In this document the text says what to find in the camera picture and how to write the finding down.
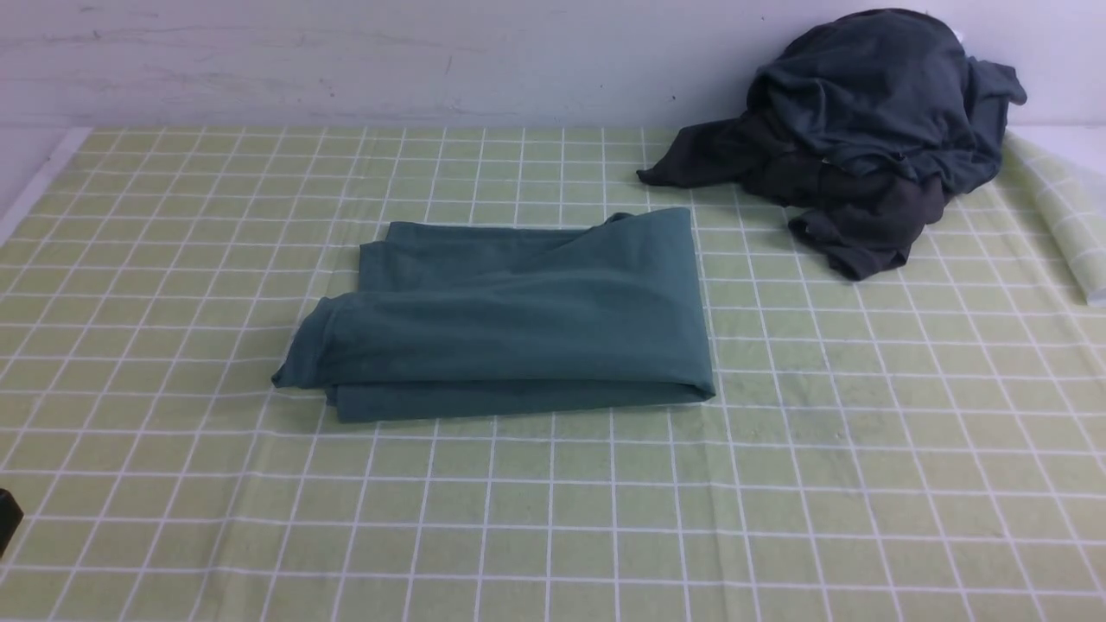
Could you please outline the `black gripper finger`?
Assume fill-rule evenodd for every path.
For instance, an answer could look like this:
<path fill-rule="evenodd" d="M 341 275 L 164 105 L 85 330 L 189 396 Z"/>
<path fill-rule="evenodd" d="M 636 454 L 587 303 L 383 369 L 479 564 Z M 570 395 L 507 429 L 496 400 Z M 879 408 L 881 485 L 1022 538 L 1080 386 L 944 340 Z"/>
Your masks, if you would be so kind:
<path fill-rule="evenodd" d="M 17 528 L 22 523 L 24 512 L 13 493 L 0 489 L 0 556 L 4 556 Z"/>

